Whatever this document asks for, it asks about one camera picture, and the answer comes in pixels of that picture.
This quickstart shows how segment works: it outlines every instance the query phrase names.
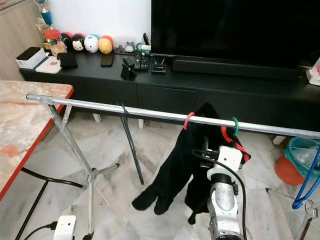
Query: television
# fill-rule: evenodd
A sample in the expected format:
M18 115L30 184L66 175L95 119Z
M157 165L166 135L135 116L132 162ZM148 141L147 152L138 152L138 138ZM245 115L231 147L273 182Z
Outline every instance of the television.
M319 9L320 0L152 0L151 53L297 68L320 49Z

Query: clothes rack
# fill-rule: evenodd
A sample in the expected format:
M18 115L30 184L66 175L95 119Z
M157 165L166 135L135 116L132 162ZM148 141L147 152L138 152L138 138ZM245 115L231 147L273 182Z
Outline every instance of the clothes rack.
M184 114L153 111L153 110L146 110L146 109L140 109L135 107L124 108L123 106L119 106L119 105L110 105L110 104L103 104L103 103L97 103L97 102L64 99L64 98L45 96L45 95L27 94L26 99L38 101L43 104L45 109L48 111L50 117L54 119L54 123L56 127L60 130L63 137L71 147L73 153L75 154L77 159L83 164L84 169L88 173L88 177L87 177L87 183L89 187L88 234L83 238L86 240L92 239L94 234L93 188L94 188L95 180L99 174L102 174L104 171L110 168L118 167L119 164L114 164L112 166L105 167L100 170L90 167L85 156L83 155L79 146L77 145L75 139L73 138L72 134L67 128L67 122L69 119L71 108L79 107L79 108L85 108L85 109L114 112L119 114L129 114L129 115L139 116L139 117L150 117L150 118L156 118L156 119L165 119L165 120L181 121L181 122L184 122L185 119L187 118L187 115L184 115ZM66 105L66 110L63 118L60 117L55 105ZM189 118L189 122L198 123L198 124L216 125L216 126L226 126L226 127L233 127L233 128L236 126L236 123L232 120L222 120L222 119L206 118L206 117L200 117L200 116L191 116ZM283 136L293 136L293 137L302 137L302 138L320 140L320 132L317 132L317 131L260 125L260 124L246 123L246 122L239 122L238 128L239 130L245 130L245 131L251 131L251 132L269 133L269 134L276 134L276 135L283 135Z
M62 105L71 105L74 107L80 107L80 108L86 108L86 109L94 109L94 110L101 110L101 111L121 113L121 114L124 113L124 109L122 106L110 105L110 104L104 104L104 103L98 103L98 102L80 101L80 100L64 99L59 97L34 95L34 94L27 94L26 98L28 100L36 100L38 102L44 102L49 105L62 104ZM185 119L187 118L187 115L184 115L184 114L153 111L153 110L146 110L146 109L135 108L135 107L125 107L125 109L128 112L128 114L141 116L141 117L151 117L151 118L181 121L181 122L184 122ZM198 123L198 124L209 124L209 125L226 126L226 127L233 127L233 128L236 126L235 122L232 120L206 118L201 116L192 116L190 117L189 121L193 123ZM309 130L301 130L301 129L294 129L294 128L269 126L269 125L260 125L260 124L247 123L247 122L239 122L238 126L239 126L239 130L244 130L244 131L320 140L320 132L317 132L317 131L309 131Z

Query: smartphone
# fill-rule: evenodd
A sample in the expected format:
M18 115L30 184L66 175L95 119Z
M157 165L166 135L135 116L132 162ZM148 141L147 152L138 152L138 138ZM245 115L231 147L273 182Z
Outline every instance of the smartphone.
M114 61L114 54L104 54L101 58L101 67L111 67Z

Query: black cloth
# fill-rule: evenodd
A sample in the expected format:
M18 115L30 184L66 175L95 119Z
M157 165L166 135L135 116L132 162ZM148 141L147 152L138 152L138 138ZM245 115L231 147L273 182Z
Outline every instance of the black cloth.
M76 57L72 52L60 52L56 58L60 59L60 67L63 69L78 67Z
M196 116L207 118L219 118L213 107L206 103L196 113ZM237 137L233 136L233 129L227 128L228 135L237 143ZM189 123L188 130L181 130L175 147L169 157L160 167L153 183L146 188L133 202L132 206L140 211L147 209L157 198L154 213L165 213L175 196L188 184L185 203L193 210L189 223L196 222L197 213L209 212L207 200L210 196L211 182L207 179L208 168L201 167L199 158L191 154L193 149L202 149L205 136L208 137L209 149L218 150L219 146L230 146L221 133L221 127L199 123Z

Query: black plush toy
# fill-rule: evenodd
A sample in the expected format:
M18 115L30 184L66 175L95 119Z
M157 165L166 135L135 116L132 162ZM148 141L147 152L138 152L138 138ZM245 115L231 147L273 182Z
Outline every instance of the black plush toy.
M64 45L66 46L67 50L71 50L73 48L72 46L72 34L70 32L63 32L61 33L62 40L64 42Z
M76 51L82 51L85 48L85 35L76 33L72 37L72 46Z

